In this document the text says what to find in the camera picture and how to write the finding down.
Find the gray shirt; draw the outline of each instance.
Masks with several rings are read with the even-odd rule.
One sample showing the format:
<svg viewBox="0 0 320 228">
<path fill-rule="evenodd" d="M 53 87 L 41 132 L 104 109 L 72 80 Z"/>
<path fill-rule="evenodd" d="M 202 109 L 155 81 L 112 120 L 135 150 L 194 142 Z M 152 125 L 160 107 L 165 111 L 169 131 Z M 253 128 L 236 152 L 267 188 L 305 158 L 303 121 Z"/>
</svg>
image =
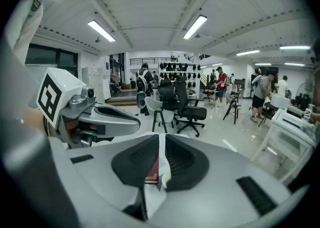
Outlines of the gray shirt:
<svg viewBox="0 0 320 228">
<path fill-rule="evenodd" d="M 259 81 L 258 81 L 258 85 L 256 86 L 256 88 L 253 91 L 253 94 L 255 96 L 257 96 L 260 99 L 265 99 L 266 98 L 266 94 L 263 92 L 262 90 L 262 86 L 265 86 L 265 88 L 268 90 L 270 85 L 270 81 L 268 76 L 266 77 L 262 77 Z"/>
</svg>

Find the black shorts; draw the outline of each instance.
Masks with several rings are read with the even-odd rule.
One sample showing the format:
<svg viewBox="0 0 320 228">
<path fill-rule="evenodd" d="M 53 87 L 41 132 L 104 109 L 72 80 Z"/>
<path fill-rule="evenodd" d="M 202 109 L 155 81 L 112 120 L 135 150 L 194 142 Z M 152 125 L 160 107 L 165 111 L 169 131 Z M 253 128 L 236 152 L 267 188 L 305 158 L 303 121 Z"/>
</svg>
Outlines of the black shorts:
<svg viewBox="0 0 320 228">
<path fill-rule="evenodd" d="M 253 95 L 252 107 L 259 108 L 264 106 L 265 100 Z"/>
</svg>

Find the ceiling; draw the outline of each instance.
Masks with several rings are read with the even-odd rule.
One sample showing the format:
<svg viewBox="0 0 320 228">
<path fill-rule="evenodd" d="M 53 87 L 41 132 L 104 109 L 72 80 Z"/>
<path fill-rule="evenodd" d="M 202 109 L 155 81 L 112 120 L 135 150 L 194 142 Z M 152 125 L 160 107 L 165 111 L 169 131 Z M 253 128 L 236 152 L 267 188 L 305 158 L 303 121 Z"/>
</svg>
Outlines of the ceiling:
<svg viewBox="0 0 320 228">
<path fill-rule="evenodd" d="M 183 39 L 198 15 L 208 20 Z M 88 26 L 96 20 L 114 38 L 109 42 Z M 281 45 L 312 45 L 318 26 L 304 0 L 44 0 L 38 35 L 57 38 L 95 54 L 141 50 L 181 50 L 254 62 L 305 62 L 306 51 Z"/>
</svg>

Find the black office chair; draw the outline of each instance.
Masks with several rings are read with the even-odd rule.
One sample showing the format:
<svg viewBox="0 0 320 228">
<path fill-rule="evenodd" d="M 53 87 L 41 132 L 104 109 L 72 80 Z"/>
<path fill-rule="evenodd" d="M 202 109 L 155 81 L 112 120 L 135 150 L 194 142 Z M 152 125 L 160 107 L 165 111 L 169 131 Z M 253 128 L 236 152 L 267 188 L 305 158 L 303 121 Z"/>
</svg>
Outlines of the black office chair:
<svg viewBox="0 0 320 228">
<path fill-rule="evenodd" d="M 179 97 L 179 108 L 177 113 L 181 118 L 187 118 L 187 120 L 179 120 L 179 122 L 185 123 L 185 125 L 180 128 L 176 133 L 180 134 L 182 130 L 191 126 L 196 131 L 196 137 L 198 138 L 200 133 L 197 130 L 195 125 L 201 125 L 202 128 L 205 127 L 205 124 L 194 122 L 193 120 L 205 120 L 207 117 L 207 109 L 202 107 L 197 107 L 199 101 L 203 101 L 200 99 L 189 99 L 186 91 L 186 84 L 184 82 L 176 82 L 175 83 L 175 91 Z M 188 106 L 189 101 L 195 101 L 194 106 Z"/>
<path fill-rule="evenodd" d="M 180 104 L 176 99 L 175 96 L 175 88 L 172 85 L 171 81 L 165 82 L 164 79 L 161 80 L 160 86 L 158 86 L 158 93 L 159 93 L 159 99 L 161 102 L 163 102 L 163 108 L 168 111 L 177 111 Z M 174 113 L 174 120 L 177 121 L 177 118 L 175 116 L 178 116 L 178 114 Z"/>
</svg>

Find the black pants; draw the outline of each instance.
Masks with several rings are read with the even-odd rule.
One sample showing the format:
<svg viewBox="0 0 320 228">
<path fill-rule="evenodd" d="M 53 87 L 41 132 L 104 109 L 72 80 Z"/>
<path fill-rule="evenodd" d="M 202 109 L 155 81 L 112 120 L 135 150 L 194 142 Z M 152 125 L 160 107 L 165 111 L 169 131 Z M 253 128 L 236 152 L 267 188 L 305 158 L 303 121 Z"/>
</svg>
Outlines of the black pants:
<svg viewBox="0 0 320 228">
<path fill-rule="evenodd" d="M 146 96 L 146 97 L 151 97 L 151 92 L 150 92 L 150 91 L 145 92 L 145 96 Z M 148 115 L 149 115 L 148 108 L 145 106 L 144 108 L 142 108 L 142 109 L 140 110 L 140 113 L 141 113 L 141 114 L 144 114 L 144 116 L 148 116 Z"/>
</svg>

